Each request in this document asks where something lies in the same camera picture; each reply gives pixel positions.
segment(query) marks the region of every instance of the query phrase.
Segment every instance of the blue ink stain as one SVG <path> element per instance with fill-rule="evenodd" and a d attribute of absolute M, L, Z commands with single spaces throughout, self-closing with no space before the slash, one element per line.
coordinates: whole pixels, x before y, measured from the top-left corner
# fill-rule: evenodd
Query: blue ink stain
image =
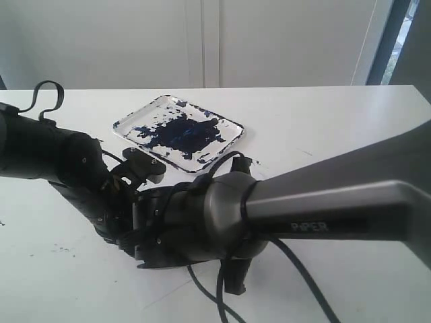
<path fill-rule="evenodd" d="M 226 141 L 221 137 L 217 124 L 216 118 L 199 122 L 188 119 L 187 115 L 182 113 L 166 124 L 157 124 L 158 127 L 154 130 L 146 126 L 135 127 L 133 130 L 140 132 L 138 137 L 151 137 L 151 141 L 143 145 L 146 148 L 151 149 L 158 145 L 169 147 L 180 151 L 184 159 L 190 160 L 195 152 L 201 151 L 210 143 Z"/>
<path fill-rule="evenodd" d="M 178 100 L 178 102 L 176 103 L 177 106 L 180 106 L 181 108 L 184 108 L 187 104 L 187 101 L 181 101 Z"/>
<path fill-rule="evenodd" d="M 215 137 L 215 139 L 219 142 L 219 143 L 224 143 L 226 140 L 222 138 L 222 136 L 218 135 Z"/>

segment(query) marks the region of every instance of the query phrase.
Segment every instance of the table surface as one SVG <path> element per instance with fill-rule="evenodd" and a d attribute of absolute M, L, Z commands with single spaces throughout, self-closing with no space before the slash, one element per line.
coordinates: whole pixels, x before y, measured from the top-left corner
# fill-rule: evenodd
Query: table surface
<path fill-rule="evenodd" d="M 408 131 L 431 106 L 408 85 L 246 89 L 67 90 L 49 118 L 102 139 L 117 155 L 128 146 L 112 123 L 172 94 L 243 124 L 235 149 L 275 176 Z M 31 91 L 0 91 L 0 102 L 29 106 Z M 36 118 L 53 106 L 40 93 Z M 113 161 L 106 162 L 113 166 Z M 190 180 L 168 169 L 163 184 Z M 0 178 L 2 322 L 219 322 L 215 304 L 185 268 L 141 270 L 43 180 Z M 428 322 L 431 271 L 400 242 L 288 240 L 342 322 Z M 197 265 L 215 291 L 217 262 Z M 292 264 L 269 246 L 251 264 L 247 292 L 226 302 L 247 322 L 327 322 Z"/>

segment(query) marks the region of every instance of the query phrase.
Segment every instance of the plastic tray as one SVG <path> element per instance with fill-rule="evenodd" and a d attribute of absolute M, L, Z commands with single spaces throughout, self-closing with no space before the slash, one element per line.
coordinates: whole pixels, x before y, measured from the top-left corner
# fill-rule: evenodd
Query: plastic tray
<path fill-rule="evenodd" d="M 144 152 L 188 173 L 206 168 L 244 133 L 242 125 L 170 95 L 113 127 Z"/>

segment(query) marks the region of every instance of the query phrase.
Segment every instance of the white wall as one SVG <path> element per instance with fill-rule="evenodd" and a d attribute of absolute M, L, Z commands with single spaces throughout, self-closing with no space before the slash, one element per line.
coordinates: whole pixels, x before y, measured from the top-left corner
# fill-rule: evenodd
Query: white wall
<path fill-rule="evenodd" d="M 20 61 L 29 66 L 17 74 L 33 68 L 38 80 L 54 79 L 66 88 L 201 86 L 190 76 L 187 28 L 193 26 L 186 21 L 186 2 L 196 3 L 2 0 L 0 11 L 10 11 L 20 33 L 1 46 L 23 44 L 27 55 Z M 199 59 L 195 63 L 201 69 Z M 2 76 L 9 88 L 34 87 L 33 79 L 17 84 L 14 73 Z"/>
<path fill-rule="evenodd" d="M 0 4 L 0 75 L 8 88 L 31 88 L 37 83 L 29 53 L 22 42 L 18 22 L 8 7 Z"/>
<path fill-rule="evenodd" d="M 1 0 L 10 89 L 365 84 L 392 0 Z"/>
<path fill-rule="evenodd" d="M 364 84 L 391 4 L 220 0 L 220 85 Z"/>

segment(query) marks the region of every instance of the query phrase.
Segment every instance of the white table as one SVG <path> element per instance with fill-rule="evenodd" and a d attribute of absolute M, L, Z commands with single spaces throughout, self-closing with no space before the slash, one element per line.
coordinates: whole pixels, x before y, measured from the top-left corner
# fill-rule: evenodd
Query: white table
<path fill-rule="evenodd" d="M 71 90 L 49 118 L 98 137 L 117 155 L 127 143 L 112 123 L 173 94 L 242 123 L 235 146 L 268 176 L 408 131 L 431 118 L 412 86 L 266 89 Z M 25 108 L 31 91 L 0 92 Z M 35 109 L 51 107 L 43 91 Z M 279 147 L 267 145 L 277 137 Z M 106 160 L 110 166 L 113 161 Z M 163 184 L 190 180 L 169 168 Z M 215 304 L 184 268 L 150 271 L 105 244 L 43 180 L 0 178 L 1 322 L 219 322 Z M 431 271 L 399 242 L 288 241 L 342 322 L 429 322 Z M 215 291 L 217 262 L 196 266 Z M 296 269 L 269 246 L 252 263 L 247 292 L 226 301 L 247 322 L 326 322 Z"/>

